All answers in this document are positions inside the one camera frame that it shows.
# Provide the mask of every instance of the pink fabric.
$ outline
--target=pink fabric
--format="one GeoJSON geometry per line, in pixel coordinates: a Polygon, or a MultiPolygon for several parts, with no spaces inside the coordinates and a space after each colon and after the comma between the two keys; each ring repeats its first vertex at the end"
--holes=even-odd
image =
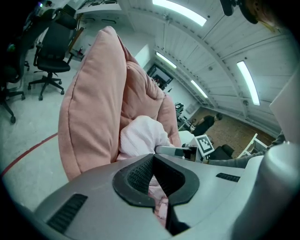
{"type": "Polygon", "coordinates": [[[164,97],[164,92],[138,64],[127,62],[120,131],[141,115],[156,120],[164,97]]]}
{"type": "Polygon", "coordinates": [[[170,142],[180,146],[174,104],[138,66],[115,30],[106,27],[61,105],[58,138],[68,179],[114,162],[120,128],[139,115],[162,120],[170,142]]]}
{"type": "Polygon", "coordinates": [[[170,142],[178,148],[181,148],[181,142],[177,127],[177,118],[175,105],[172,98],[165,94],[165,98],[158,111],[157,121],[159,121],[167,132],[170,142]]]}

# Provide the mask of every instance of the pink cushion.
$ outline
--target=pink cushion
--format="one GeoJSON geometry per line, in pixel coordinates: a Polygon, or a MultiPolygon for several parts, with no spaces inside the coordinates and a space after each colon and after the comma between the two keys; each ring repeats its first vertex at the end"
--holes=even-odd
{"type": "Polygon", "coordinates": [[[172,100],[146,75],[115,30],[106,27],[97,35],[61,105],[58,138],[68,179],[114,162],[120,127],[139,115],[162,121],[171,143],[180,146],[172,100]]]}
{"type": "Polygon", "coordinates": [[[127,79],[123,95],[120,131],[138,116],[156,120],[165,95],[136,63],[127,62],[127,79]]]}
{"type": "Polygon", "coordinates": [[[157,121],[163,125],[171,144],[173,144],[175,147],[181,148],[181,142],[177,128],[175,105],[172,101],[172,98],[167,94],[165,94],[165,98],[158,111],[157,121]]]}
{"type": "Polygon", "coordinates": [[[126,82],[124,50],[113,28],[101,30],[66,92],[58,133],[69,180],[117,158],[126,82]]]}

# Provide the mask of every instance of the concrete floor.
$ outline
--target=concrete floor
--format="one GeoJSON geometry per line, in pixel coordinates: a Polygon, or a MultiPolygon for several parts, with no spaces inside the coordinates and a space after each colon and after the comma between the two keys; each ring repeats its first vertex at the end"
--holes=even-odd
{"type": "MultiPolygon", "coordinates": [[[[58,130],[63,100],[60,90],[48,85],[43,93],[43,101],[38,100],[42,84],[36,84],[31,90],[27,90],[28,82],[41,79],[42,75],[47,74],[33,73],[38,70],[33,66],[33,57],[34,51],[30,50],[26,59],[30,64],[30,71],[25,71],[21,86],[26,99],[22,101],[21,96],[16,96],[7,101],[15,114],[15,124],[10,123],[9,113],[0,105],[0,172],[22,153],[58,130]]],[[[65,92],[80,62],[72,60],[70,66],[69,72],[58,73],[65,92]]],[[[21,159],[2,180],[15,201],[34,210],[45,197],[68,181],[60,161],[57,137],[21,159]]]]}

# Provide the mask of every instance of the white ceiling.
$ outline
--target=white ceiling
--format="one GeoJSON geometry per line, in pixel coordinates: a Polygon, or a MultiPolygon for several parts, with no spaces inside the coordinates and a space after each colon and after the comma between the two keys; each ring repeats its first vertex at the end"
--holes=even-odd
{"type": "Polygon", "coordinates": [[[154,6],[152,0],[118,0],[135,31],[155,37],[155,50],[178,68],[156,62],[172,73],[205,107],[226,113],[275,136],[279,125],[269,105],[299,62],[296,43],[287,30],[272,32],[246,21],[238,8],[224,15],[219,0],[172,0],[207,19],[203,27],[183,15],[154,6]],[[252,103],[236,63],[245,61],[260,106],[252,103]],[[206,92],[204,99],[190,81],[206,92]]]}

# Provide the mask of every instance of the office chair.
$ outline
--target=office chair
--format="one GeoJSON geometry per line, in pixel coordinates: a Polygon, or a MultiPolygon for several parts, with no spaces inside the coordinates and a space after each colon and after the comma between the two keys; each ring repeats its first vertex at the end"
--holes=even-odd
{"type": "Polygon", "coordinates": [[[61,8],[50,9],[46,11],[40,18],[40,21],[35,22],[23,35],[15,42],[15,51],[8,52],[5,56],[6,64],[3,66],[3,71],[0,76],[0,104],[11,115],[10,122],[15,123],[16,118],[13,111],[6,103],[6,99],[21,95],[22,100],[25,99],[23,91],[10,92],[7,89],[7,83],[17,83],[24,75],[24,66],[26,66],[26,53],[31,48],[34,41],[41,35],[53,22],[61,15],[61,8]]]}
{"type": "Polygon", "coordinates": [[[28,90],[31,89],[31,85],[33,84],[43,83],[44,85],[38,98],[40,101],[43,100],[43,92],[49,84],[61,89],[61,95],[65,94],[63,87],[60,86],[61,79],[52,78],[52,76],[53,74],[67,72],[71,69],[69,63],[73,54],[70,54],[68,62],[65,62],[64,58],[71,38],[74,36],[76,26],[77,22],[73,17],[62,13],[60,18],[49,27],[42,44],[37,45],[33,65],[37,66],[39,70],[47,72],[48,75],[47,77],[43,76],[40,80],[30,82],[28,90]]]}

